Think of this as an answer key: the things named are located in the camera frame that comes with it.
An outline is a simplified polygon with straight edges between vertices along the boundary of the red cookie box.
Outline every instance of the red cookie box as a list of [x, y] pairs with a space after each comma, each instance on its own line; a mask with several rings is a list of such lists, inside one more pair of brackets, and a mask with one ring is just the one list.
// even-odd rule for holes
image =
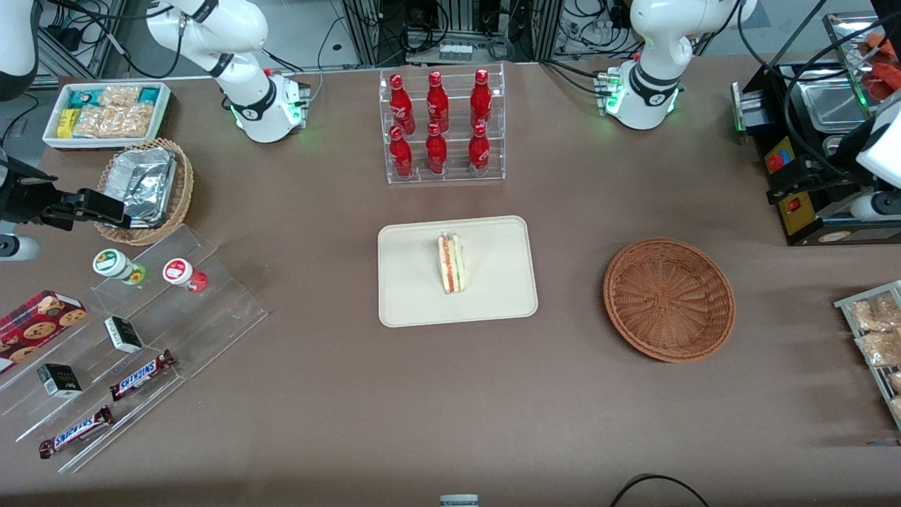
[[43, 290], [0, 318], [0, 373], [20, 363], [86, 315], [80, 301]]

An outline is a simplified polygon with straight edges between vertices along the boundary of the jar lid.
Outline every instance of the jar lid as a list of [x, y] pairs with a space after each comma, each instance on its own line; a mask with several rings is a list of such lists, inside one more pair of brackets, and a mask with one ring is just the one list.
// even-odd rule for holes
[[172, 259], [163, 268], [163, 278], [169, 283], [181, 285], [190, 280], [194, 266], [185, 259]]
[[125, 269], [127, 262], [128, 260], [122, 252], [115, 248], [107, 248], [94, 258], [94, 271], [104, 276], [116, 275]]

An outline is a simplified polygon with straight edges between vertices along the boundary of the small black box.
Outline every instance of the small black box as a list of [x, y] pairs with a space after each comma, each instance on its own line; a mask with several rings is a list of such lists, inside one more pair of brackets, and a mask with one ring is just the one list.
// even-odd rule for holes
[[113, 346], [116, 349], [128, 354], [134, 354], [141, 351], [144, 346], [141, 338], [134, 331], [132, 323], [121, 317], [112, 316], [104, 321], [106, 325], [106, 334], [113, 340]]
[[57, 398], [75, 398], [81, 394], [81, 386], [72, 368], [64, 364], [43, 364], [38, 368], [38, 377], [47, 394]]

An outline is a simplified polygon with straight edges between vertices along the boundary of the cookie box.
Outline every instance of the cookie box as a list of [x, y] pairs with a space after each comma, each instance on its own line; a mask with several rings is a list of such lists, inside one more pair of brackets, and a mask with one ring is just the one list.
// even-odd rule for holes
[[44, 290], [0, 318], [0, 373], [20, 363], [86, 315], [80, 301]]
[[[125, 86], [125, 87], [141, 87], [141, 88], [158, 88], [156, 102], [153, 106], [153, 115], [150, 117], [150, 126], [147, 133], [143, 137], [109, 137], [102, 139], [93, 138], [66, 138], [59, 137], [57, 127], [59, 121], [63, 119], [64, 111], [69, 108], [69, 102], [73, 93], [86, 92], [104, 88], [107, 86]], [[115, 150], [124, 146], [133, 146], [137, 143], [151, 141], [156, 139], [160, 128], [163, 125], [163, 119], [166, 115], [171, 91], [169, 87], [159, 81], [106, 81], [106, 82], [89, 82], [74, 83], [62, 87], [57, 97], [56, 105], [50, 114], [50, 120], [47, 121], [47, 127], [44, 129], [44, 142], [57, 150], [61, 151], [93, 151], [93, 150]]]

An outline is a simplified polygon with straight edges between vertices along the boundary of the brown woven basket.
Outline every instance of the brown woven basket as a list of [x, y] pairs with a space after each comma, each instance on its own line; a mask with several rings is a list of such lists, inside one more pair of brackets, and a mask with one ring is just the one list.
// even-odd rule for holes
[[670, 363], [704, 359], [735, 324], [729, 281], [694, 246], [651, 238], [626, 246], [604, 277], [604, 305], [632, 346]]
[[[168, 208], [166, 209], [166, 222], [156, 229], [117, 229], [114, 227], [102, 226], [95, 223], [95, 227], [100, 234], [106, 239], [127, 243], [133, 246], [146, 246], [154, 244], [176, 230], [182, 222], [185, 221], [187, 209], [191, 206], [191, 191], [194, 189], [194, 170], [191, 168], [191, 161], [185, 156], [185, 152], [181, 148], [168, 139], [154, 139], [140, 144], [135, 144], [126, 148], [128, 152], [138, 152], [141, 150], [149, 150], [151, 148], [166, 148], [171, 150], [178, 157], [178, 166], [176, 167], [175, 181], [172, 183], [172, 196], [169, 198]], [[104, 191], [106, 188], [106, 179], [110, 175], [110, 168], [113, 161], [110, 160], [106, 164], [106, 170], [100, 176], [100, 183], [97, 184], [98, 191]]]

